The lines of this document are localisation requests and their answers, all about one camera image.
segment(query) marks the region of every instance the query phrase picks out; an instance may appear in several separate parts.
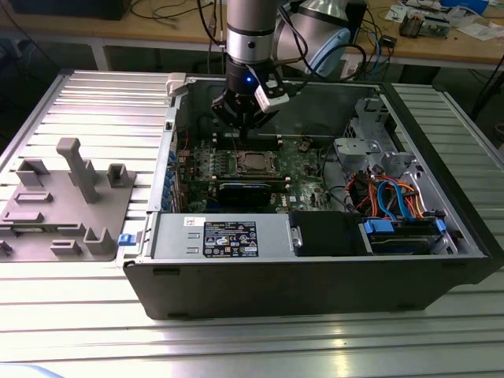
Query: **computer case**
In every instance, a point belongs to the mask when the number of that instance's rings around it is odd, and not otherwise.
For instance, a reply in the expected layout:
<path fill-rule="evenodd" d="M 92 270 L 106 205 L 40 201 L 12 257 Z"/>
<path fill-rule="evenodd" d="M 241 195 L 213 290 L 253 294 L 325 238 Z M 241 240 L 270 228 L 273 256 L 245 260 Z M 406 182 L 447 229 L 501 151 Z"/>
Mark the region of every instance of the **computer case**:
<path fill-rule="evenodd" d="M 16 13 L 120 20 L 132 0 L 10 0 Z"/>

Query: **warning label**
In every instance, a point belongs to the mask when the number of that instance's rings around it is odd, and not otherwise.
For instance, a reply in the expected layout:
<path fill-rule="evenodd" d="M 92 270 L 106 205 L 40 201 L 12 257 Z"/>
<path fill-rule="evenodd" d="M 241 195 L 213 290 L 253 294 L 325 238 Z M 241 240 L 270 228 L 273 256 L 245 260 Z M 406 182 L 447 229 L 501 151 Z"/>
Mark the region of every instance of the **warning label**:
<path fill-rule="evenodd" d="M 207 258 L 256 258 L 259 256 L 255 222 L 205 222 Z"/>

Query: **wooden workbench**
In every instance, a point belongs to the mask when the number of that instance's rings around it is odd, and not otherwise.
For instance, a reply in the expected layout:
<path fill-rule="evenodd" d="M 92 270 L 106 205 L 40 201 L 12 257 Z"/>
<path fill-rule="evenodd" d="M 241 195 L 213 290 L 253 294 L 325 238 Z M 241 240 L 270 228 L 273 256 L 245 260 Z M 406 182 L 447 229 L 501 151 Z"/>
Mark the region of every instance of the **wooden workbench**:
<path fill-rule="evenodd" d="M 176 4 L 178 0 L 153 0 L 156 6 Z M 453 66 L 459 68 L 490 69 L 504 52 L 504 41 L 491 39 L 481 42 L 457 30 L 450 31 L 447 39 L 420 37 L 403 38 L 398 33 L 399 23 L 384 19 L 387 7 L 394 5 L 395 0 L 369 0 L 371 12 L 376 23 L 384 34 L 398 39 L 392 62 L 404 64 Z M 196 7 L 195 0 L 189 0 L 182 6 L 164 9 L 165 14 L 178 13 Z M 136 46 L 180 50 L 205 50 L 208 38 L 201 26 L 197 11 L 184 14 L 174 22 L 175 27 L 146 20 L 131 13 L 124 15 L 121 21 L 96 20 L 77 17 L 18 15 L 8 9 L 17 23 L 35 39 L 53 42 L 89 44 L 94 53 L 99 69 L 108 69 L 104 46 Z M 136 6 L 138 13 L 149 16 L 148 0 Z M 208 17 L 211 7 L 204 9 Z M 486 17 L 504 18 L 503 9 L 489 7 Z M 0 38 L 20 38 L 22 35 L 0 11 Z M 372 45 L 364 33 L 358 38 L 368 53 Z M 357 57 L 354 51 L 348 50 L 344 58 Z"/>

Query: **blue clip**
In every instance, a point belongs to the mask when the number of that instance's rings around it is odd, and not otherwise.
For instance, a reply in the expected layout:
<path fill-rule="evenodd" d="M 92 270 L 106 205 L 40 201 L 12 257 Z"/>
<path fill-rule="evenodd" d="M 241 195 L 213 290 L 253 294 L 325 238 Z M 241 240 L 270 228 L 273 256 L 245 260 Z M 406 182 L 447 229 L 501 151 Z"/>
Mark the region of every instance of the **blue clip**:
<path fill-rule="evenodd" d="M 134 246 L 136 244 L 136 235 L 120 234 L 117 244 L 119 246 Z"/>
<path fill-rule="evenodd" d="M 437 226 L 439 232 L 441 232 L 442 234 L 444 234 L 447 231 L 447 226 L 444 224 L 443 220 L 438 219 L 435 222 L 435 225 Z"/>
<path fill-rule="evenodd" d="M 392 222 L 387 219 L 369 219 L 364 223 L 364 230 L 366 234 L 395 232 Z"/>

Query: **blue cable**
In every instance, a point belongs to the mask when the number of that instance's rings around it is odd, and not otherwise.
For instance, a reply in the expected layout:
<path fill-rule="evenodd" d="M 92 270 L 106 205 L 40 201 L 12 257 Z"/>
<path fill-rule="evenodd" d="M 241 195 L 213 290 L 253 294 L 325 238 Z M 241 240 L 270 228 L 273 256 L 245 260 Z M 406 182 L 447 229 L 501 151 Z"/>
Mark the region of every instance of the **blue cable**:
<path fill-rule="evenodd" d="M 407 218 L 407 219 L 413 219 L 413 217 L 411 216 L 410 211 L 408 210 L 408 208 L 404 204 L 404 199 L 402 198 L 401 188 L 394 181 L 385 180 L 378 187 L 378 193 L 376 194 L 376 197 L 378 197 L 378 206 L 380 207 L 380 209 L 384 213 L 386 213 L 393 221 L 397 220 L 397 218 L 395 217 L 395 215 L 392 214 L 390 211 L 387 210 L 387 207 L 385 207 L 384 201 L 382 199 L 382 194 L 384 192 L 384 188 L 387 186 L 388 183 L 391 183 L 394 186 L 395 192 L 397 193 L 397 203 L 399 204 L 399 209 L 401 210 L 402 216 L 405 217 L 405 218 Z"/>
<path fill-rule="evenodd" d="M 370 30 L 368 30 L 368 33 L 375 39 L 376 61 L 375 61 L 375 65 L 372 67 L 372 71 L 371 71 L 371 76 L 375 76 L 375 74 L 376 74 L 376 68 L 378 67 L 378 63 L 380 62 L 381 46 L 380 46 L 380 41 L 378 41 L 378 37 L 376 37 L 376 34 L 373 33 Z"/>

